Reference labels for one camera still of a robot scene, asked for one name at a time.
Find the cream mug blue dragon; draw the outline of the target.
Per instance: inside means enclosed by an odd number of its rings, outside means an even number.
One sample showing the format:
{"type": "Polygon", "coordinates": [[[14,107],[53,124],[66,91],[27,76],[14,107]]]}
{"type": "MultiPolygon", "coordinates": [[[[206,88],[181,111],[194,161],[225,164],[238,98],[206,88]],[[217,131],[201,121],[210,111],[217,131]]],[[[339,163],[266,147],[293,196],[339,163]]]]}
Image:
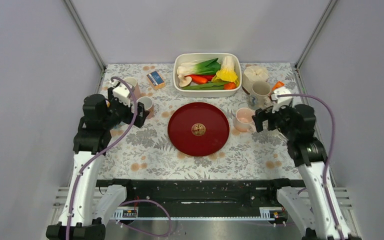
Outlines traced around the cream mug blue dragon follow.
{"type": "Polygon", "coordinates": [[[253,109],[264,109],[267,107],[269,95],[272,92],[272,87],[266,81],[255,81],[250,89],[248,97],[248,106],[253,109]]]}

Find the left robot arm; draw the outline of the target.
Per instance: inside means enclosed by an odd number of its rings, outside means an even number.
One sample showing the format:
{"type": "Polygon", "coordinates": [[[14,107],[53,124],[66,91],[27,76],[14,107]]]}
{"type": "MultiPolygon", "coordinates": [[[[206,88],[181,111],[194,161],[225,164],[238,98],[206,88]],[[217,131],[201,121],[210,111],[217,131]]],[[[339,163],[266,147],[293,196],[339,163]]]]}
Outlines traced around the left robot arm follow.
{"type": "Polygon", "coordinates": [[[111,129],[120,123],[128,128],[144,125],[149,115],[137,102],[129,86],[108,89],[108,96],[92,94],[83,101],[83,117],[73,139],[73,173],[62,213],[56,224],[49,225],[49,240],[103,240],[106,226],[122,204],[135,200],[135,192],[123,185],[108,188],[97,204],[93,203],[99,170],[111,143],[111,129]]]}

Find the pink faceted mug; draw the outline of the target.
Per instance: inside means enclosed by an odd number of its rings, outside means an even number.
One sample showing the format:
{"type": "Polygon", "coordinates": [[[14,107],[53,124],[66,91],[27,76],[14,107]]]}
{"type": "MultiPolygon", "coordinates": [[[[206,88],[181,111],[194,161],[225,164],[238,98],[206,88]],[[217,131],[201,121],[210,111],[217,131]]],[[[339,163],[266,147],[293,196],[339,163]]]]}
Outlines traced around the pink faceted mug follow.
{"type": "Polygon", "coordinates": [[[133,90],[133,94],[138,100],[141,97],[140,86],[138,80],[135,77],[126,77],[123,79],[133,90]]]}

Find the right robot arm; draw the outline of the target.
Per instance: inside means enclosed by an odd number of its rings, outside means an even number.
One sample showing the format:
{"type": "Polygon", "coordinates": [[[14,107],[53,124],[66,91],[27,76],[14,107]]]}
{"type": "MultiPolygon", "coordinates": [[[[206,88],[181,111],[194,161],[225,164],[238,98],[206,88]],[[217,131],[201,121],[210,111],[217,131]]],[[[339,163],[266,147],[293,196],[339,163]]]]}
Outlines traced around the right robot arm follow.
{"type": "Polygon", "coordinates": [[[308,194],[310,207],[292,186],[267,191],[267,201],[282,205],[300,231],[303,240],[358,240],[347,225],[330,182],[328,156],[322,142],[315,137],[314,109],[305,104],[258,109],[252,116],[256,131],[267,122],[269,131],[278,130],[287,139],[287,151],[294,161],[308,194]]]}

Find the pink square mug front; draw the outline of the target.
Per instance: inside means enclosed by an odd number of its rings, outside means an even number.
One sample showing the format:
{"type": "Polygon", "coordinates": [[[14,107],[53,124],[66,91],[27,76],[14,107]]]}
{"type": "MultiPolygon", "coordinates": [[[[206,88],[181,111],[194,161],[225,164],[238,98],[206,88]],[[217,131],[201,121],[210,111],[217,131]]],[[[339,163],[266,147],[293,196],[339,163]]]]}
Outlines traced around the pink square mug front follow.
{"type": "Polygon", "coordinates": [[[144,105],[144,109],[149,112],[147,119],[151,119],[154,116],[154,102],[151,97],[142,96],[137,102],[142,103],[144,105]]]}

